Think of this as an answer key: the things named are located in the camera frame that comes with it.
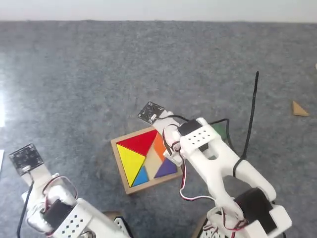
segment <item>green piece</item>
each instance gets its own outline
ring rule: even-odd
[[[226,128],[221,124],[212,125],[214,130],[221,136],[221,139],[225,141],[227,139]]]

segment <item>tangram piece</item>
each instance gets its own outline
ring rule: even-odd
[[[121,145],[117,145],[117,148],[120,154],[125,175],[127,177],[129,186],[131,187],[145,160],[145,156],[129,150]]]
[[[150,146],[155,139],[156,134],[156,130],[151,130],[149,132],[118,141],[117,145],[121,145],[143,156],[146,156]]]
[[[212,125],[213,129],[221,136],[222,140],[227,139],[226,129],[221,124]]]
[[[153,143],[144,161],[144,166],[148,173],[149,180],[154,179],[161,165],[162,165],[162,160],[160,159],[159,155],[156,153],[154,148],[154,143]]]
[[[168,158],[165,158],[163,164],[158,169],[157,174],[154,178],[159,178],[165,175],[174,174],[177,172],[177,166]]]
[[[293,101],[293,115],[308,117],[309,113],[306,112],[297,102]]]
[[[164,151],[166,150],[163,142],[163,138],[159,133],[157,133],[155,139],[154,139],[154,148],[155,151],[157,152],[158,156],[162,161],[164,161],[165,157],[163,155]]]
[[[135,178],[132,187],[143,184],[145,182],[149,181],[147,172],[144,168],[144,166],[141,167],[137,177]]]

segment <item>robotic arm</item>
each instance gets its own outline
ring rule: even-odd
[[[66,177],[52,176],[33,144],[9,157],[32,188],[28,201],[27,192],[22,198],[28,210],[26,222],[36,231],[52,238],[130,237],[123,218],[110,220],[87,201],[77,198],[77,191],[72,195],[63,183]]]
[[[276,199],[273,186],[245,160],[237,167],[236,178],[254,189],[236,199],[230,197],[224,188],[223,177],[232,176],[233,167],[240,158],[221,140],[220,135],[205,119],[198,118],[180,125],[173,119],[178,116],[152,102],[139,114],[140,118],[149,122],[145,115],[169,147],[169,151],[166,150],[164,155],[177,166],[188,160],[206,183],[215,201],[215,208],[208,212],[207,217],[210,223],[214,223],[224,234],[229,237],[232,234],[232,229],[227,229],[224,225],[225,214],[227,223],[232,226],[239,221],[248,222],[248,225],[237,232],[237,236],[244,238],[273,238],[292,225],[285,209],[272,204]]]

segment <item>blue triangle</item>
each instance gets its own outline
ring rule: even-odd
[[[146,172],[144,166],[142,166],[137,177],[135,178],[135,180],[132,184],[132,187],[143,184],[147,181],[149,181],[148,175],[147,175],[147,172]]]
[[[158,169],[157,174],[154,176],[154,178],[162,177],[165,175],[174,174],[177,172],[177,166],[168,158],[165,158],[162,165]]]

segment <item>red triangle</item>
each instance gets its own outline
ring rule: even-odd
[[[156,135],[157,131],[151,130],[141,135],[118,141],[117,144],[122,145],[127,149],[133,150],[134,152],[137,152],[143,156],[146,156]]]

